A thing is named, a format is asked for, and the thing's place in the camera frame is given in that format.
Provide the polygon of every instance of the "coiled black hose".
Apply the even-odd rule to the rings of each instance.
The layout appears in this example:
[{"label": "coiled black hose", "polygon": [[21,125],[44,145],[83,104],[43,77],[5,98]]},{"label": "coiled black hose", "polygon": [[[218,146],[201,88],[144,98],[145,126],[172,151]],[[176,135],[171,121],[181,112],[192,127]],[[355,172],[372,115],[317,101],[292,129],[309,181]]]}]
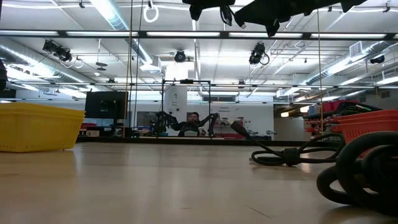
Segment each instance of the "coiled black hose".
[{"label": "coiled black hose", "polygon": [[[286,164],[288,166],[295,166],[300,163],[309,163],[309,164],[321,164],[321,163],[327,163],[327,162],[336,162],[336,158],[342,148],[345,146],[345,140],[342,134],[338,133],[330,133],[330,134],[325,134],[322,136],[319,136],[317,138],[314,138],[308,142],[306,142],[303,146],[300,148],[288,148],[284,149],[283,151],[274,151],[267,146],[261,144],[261,142],[253,139],[250,137],[249,133],[237,122],[234,122],[231,127],[239,134],[245,136],[246,138],[254,141],[258,146],[262,147],[263,151],[256,151],[251,154],[251,158],[254,162],[257,162],[258,164],[265,165],[265,166],[280,166],[282,164]],[[338,137],[340,138],[340,144],[338,147],[318,147],[318,148],[312,148],[312,149],[305,149],[306,147],[311,146],[314,142],[317,142],[319,140],[329,138],[329,137]],[[302,154],[306,153],[311,153],[311,152],[324,152],[324,151],[330,151],[334,152],[334,154],[330,157],[327,157],[325,159],[312,159],[312,158],[301,158],[300,156]],[[256,155],[259,154],[273,154],[276,157],[256,157]]]},{"label": "coiled black hose", "polygon": [[[358,157],[368,149],[364,159]],[[327,199],[369,208],[386,215],[398,215],[398,132],[364,134],[347,144],[335,166],[317,179],[319,192]],[[333,190],[338,180],[345,192]]]},{"label": "coiled black hose", "polygon": [[[398,215],[397,188],[387,191],[386,188],[389,188],[390,184],[386,183],[385,180],[379,179],[379,182],[373,182],[374,186],[372,186],[371,189],[383,190],[378,190],[378,194],[370,194],[369,192],[365,191],[363,186],[361,186],[354,178],[354,175],[357,173],[355,168],[357,158],[363,152],[377,146],[395,146],[395,153],[390,153],[389,156],[385,158],[389,159],[386,161],[386,164],[396,164],[396,159],[391,159],[390,156],[398,156],[398,132],[380,131],[368,133],[356,138],[354,141],[347,144],[346,147],[341,151],[341,154],[337,158],[336,162],[337,178],[342,188],[358,204],[387,215]],[[378,148],[378,151],[380,152],[375,153],[382,154],[382,151],[388,148],[390,147]],[[371,163],[367,162],[367,164],[368,165],[365,164],[365,166],[371,166]],[[371,173],[366,174],[365,176],[381,175],[377,169],[365,170],[368,172],[371,170]]]}]

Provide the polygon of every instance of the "white wall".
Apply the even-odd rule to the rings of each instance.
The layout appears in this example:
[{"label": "white wall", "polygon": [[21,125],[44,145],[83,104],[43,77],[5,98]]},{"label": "white wall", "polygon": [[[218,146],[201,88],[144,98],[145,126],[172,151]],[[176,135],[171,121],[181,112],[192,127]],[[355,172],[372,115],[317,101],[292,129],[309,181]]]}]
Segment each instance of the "white wall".
[{"label": "white wall", "polygon": [[[37,103],[41,105],[58,106],[73,110],[85,110],[84,101],[28,101],[29,103]],[[135,104],[131,104],[131,111],[134,111]],[[136,111],[160,111],[159,103],[139,103]],[[207,103],[189,103],[189,112],[198,112],[200,119],[208,116]],[[212,103],[211,113],[220,113],[222,118],[244,117],[247,121],[245,128],[257,131],[260,135],[265,135],[267,130],[274,130],[274,107],[273,105],[258,104],[228,104],[228,103]],[[96,122],[101,124],[101,119],[90,119],[87,122]]]},{"label": "white wall", "polygon": [[[390,91],[390,97],[381,98],[380,92]],[[356,97],[355,100],[359,100],[363,95]],[[376,106],[385,110],[398,109],[398,90],[379,90],[379,96],[376,94],[365,95],[366,101],[363,102],[366,105]]]},{"label": "white wall", "polygon": [[304,131],[303,118],[275,118],[276,141],[308,141],[310,133]]}]

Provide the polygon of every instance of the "person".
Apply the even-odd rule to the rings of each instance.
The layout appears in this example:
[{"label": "person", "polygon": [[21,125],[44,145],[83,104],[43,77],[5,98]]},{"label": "person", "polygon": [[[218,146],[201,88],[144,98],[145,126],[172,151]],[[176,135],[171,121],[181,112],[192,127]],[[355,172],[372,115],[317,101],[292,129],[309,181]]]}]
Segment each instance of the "person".
[{"label": "person", "polygon": [[0,92],[6,88],[7,81],[7,70],[0,59]]},{"label": "person", "polygon": [[199,136],[199,114],[197,112],[193,112],[189,118],[188,121],[184,121],[175,125],[172,125],[172,128],[174,131],[180,131],[178,136],[179,137],[184,137],[185,136],[185,131],[194,131],[198,133]]}]

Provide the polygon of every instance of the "television screen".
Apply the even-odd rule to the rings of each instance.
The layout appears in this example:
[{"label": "television screen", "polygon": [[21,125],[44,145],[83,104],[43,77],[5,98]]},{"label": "television screen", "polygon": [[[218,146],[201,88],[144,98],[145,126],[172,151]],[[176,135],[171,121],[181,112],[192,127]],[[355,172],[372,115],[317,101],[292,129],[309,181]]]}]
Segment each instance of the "television screen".
[{"label": "television screen", "polygon": [[88,92],[86,118],[124,119],[127,111],[127,93],[123,91]]}]

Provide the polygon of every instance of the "metal frame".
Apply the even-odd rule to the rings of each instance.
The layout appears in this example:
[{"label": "metal frame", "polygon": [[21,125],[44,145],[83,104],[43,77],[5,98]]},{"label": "metal frame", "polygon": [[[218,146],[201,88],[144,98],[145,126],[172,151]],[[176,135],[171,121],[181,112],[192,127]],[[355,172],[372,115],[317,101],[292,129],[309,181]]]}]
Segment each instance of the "metal frame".
[{"label": "metal frame", "polygon": [[[45,34],[29,34],[29,32],[56,32],[58,35],[45,35]],[[79,32],[84,34],[68,34],[68,32]],[[148,35],[150,33],[170,33],[175,35]],[[187,30],[133,30],[134,38],[139,39],[236,39],[236,40],[318,40],[318,37],[313,37],[312,34],[317,35],[317,32],[278,32],[276,36],[264,37],[264,32],[243,32],[243,31],[187,31]],[[208,35],[196,35],[199,33],[207,33]],[[249,34],[251,36],[234,36],[234,34]],[[284,35],[289,34],[301,34],[300,37],[288,37]],[[367,32],[320,32],[320,40],[396,40],[398,41],[398,32],[388,32],[388,33],[367,33]],[[343,34],[344,37],[322,37],[322,35],[327,34]],[[377,37],[354,37],[356,35],[383,35],[383,38]],[[41,38],[74,38],[74,39],[126,39],[129,38],[129,32],[125,30],[25,30],[25,29],[0,29],[0,35],[3,37],[41,37]]]},{"label": "metal frame", "polygon": [[[179,82],[173,80],[166,80],[166,82]],[[56,86],[64,86],[64,85],[77,85],[77,86],[86,86],[86,85],[93,85],[93,86],[164,86],[164,83],[58,83],[58,82],[8,82],[9,84],[28,84],[28,85],[56,85]],[[174,86],[192,86],[192,87],[201,87],[200,84],[181,84],[181,83],[174,83]],[[252,87],[252,88],[320,88],[320,85],[257,85],[257,84],[228,84],[228,83],[217,83],[211,84],[209,83],[209,87],[230,87],[230,88],[237,88],[237,87]],[[398,85],[386,85],[386,86],[359,86],[359,85],[322,85],[322,88],[326,89],[333,89],[333,88],[341,88],[347,89],[352,88],[356,90],[370,90],[370,89],[398,89]]]},{"label": "metal frame", "polygon": [[[181,82],[181,80],[164,80],[164,79],[162,80],[162,93],[161,93],[161,95],[162,95],[162,105],[161,105],[162,112],[164,112],[164,85],[167,82],[171,82],[170,86],[180,86],[180,85],[176,85],[175,82]],[[209,103],[209,115],[210,115],[210,113],[211,113],[211,81],[209,81],[209,80],[193,80],[193,82],[199,83],[199,86],[202,86],[202,83],[207,83],[209,85],[209,101],[208,101],[208,103]]]}]

